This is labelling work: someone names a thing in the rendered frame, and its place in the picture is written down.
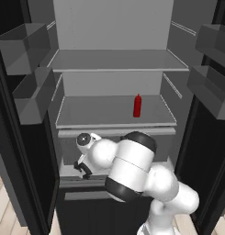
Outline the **grey cabinet side panel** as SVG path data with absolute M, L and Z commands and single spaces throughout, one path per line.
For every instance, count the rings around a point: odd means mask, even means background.
M 1 153 L 0 153 L 0 175 L 1 175 L 2 181 L 5 185 L 5 188 L 6 188 L 8 196 L 9 196 L 9 199 L 12 203 L 13 209 L 16 212 L 18 222 L 20 223 L 21 227 L 26 227 L 27 222 L 25 221 L 25 218 L 24 218 L 24 215 L 22 213 L 21 207 L 18 203 L 14 187 L 12 186 L 11 180 L 8 176 L 8 173 L 7 173 L 5 164 L 3 162 Z

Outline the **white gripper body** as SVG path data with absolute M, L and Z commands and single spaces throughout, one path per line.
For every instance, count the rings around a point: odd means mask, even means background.
M 86 154 L 82 154 L 80 158 L 78 159 L 78 164 L 82 167 L 83 165 L 86 165 L 91 172 L 94 172 L 93 164 L 89 161 L 89 158 Z

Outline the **grey fridge shelf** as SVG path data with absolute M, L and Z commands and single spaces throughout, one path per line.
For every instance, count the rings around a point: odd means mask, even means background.
M 48 64 L 55 72 L 187 72 L 169 50 L 58 50 Z
M 176 120 L 160 95 L 141 97 L 141 116 L 133 116 L 134 96 L 66 96 L 57 129 L 139 129 L 174 127 Z

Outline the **red ketchup bottle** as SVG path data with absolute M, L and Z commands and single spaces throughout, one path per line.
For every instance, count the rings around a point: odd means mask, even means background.
M 133 116 L 138 118 L 141 115 L 141 96 L 136 95 L 134 98 Z

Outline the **grey fridge interior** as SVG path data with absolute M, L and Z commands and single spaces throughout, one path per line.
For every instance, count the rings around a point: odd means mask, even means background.
M 187 76 L 202 60 L 195 49 L 197 31 L 212 21 L 217 1 L 53 0 L 57 51 L 169 50 L 188 66 L 187 72 L 56 72 L 62 78 L 62 101 L 66 96 L 160 95 L 176 125 L 146 129 L 159 145 L 157 161 L 176 165 L 193 97 Z M 56 128 L 56 134 L 72 130 Z M 117 139 L 123 129 L 100 130 Z

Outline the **black freezer drawer front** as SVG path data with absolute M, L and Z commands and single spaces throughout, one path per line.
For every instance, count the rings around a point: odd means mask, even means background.
M 56 211 L 62 235 L 137 235 L 149 215 L 151 197 L 129 203 L 111 197 L 94 200 L 65 200 L 66 193 L 106 191 L 104 187 L 60 188 Z

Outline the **black fridge door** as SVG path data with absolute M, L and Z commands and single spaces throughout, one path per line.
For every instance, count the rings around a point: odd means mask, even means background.
M 51 50 L 38 67 L 50 68 L 58 49 L 53 0 L 0 0 L 0 36 L 26 23 L 46 25 Z M 63 90 L 53 73 L 56 88 L 43 121 L 22 125 L 13 92 L 27 74 L 8 75 L 0 51 L 0 153 L 31 235 L 50 234 L 60 182 L 55 119 Z
M 218 0 L 210 24 L 225 26 L 225 0 Z M 225 76 L 225 68 L 205 54 L 199 66 Z M 198 235 L 211 235 L 225 208 L 225 120 L 216 119 L 194 94 L 175 173 L 198 192 L 199 207 L 191 215 Z

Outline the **grey door bin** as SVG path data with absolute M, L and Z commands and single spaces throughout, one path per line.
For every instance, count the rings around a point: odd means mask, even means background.
M 187 87 L 218 120 L 225 120 L 225 76 L 210 66 L 191 68 Z
M 225 68 L 225 26 L 202 25 L 197 34 L 196 50 Z
M 22 125 L 40 124 L 48 110 L 56 88 L 52 68 L 38 67 L 25 76 L 13 92 Z
M 8 75 L 33 73 L 50 50 L 45 24 L 22 24 L 0 36 L 0 51 Z

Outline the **grey fridge drawer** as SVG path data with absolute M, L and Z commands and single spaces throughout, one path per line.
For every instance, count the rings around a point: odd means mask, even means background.
M 163 165 L 169 170 L 174 171 L 174 166 L 170 159 L 167 159 L 166 162 L 153 162 L 152 166 L 154 166 L 155 164 Z M 90 180 L 105 180 L 109 173 L 110 173 L 109 169 L 101 170 L 95 174 L 91 174 L 89 176 L 89 179 Z M 60 177 L 65 180 L 73 180 L 73 181 L 82 180 L 82 176 L 79 171 L 74 169 L 72 165 L 64 165 L 63 163 L 61 163 Z

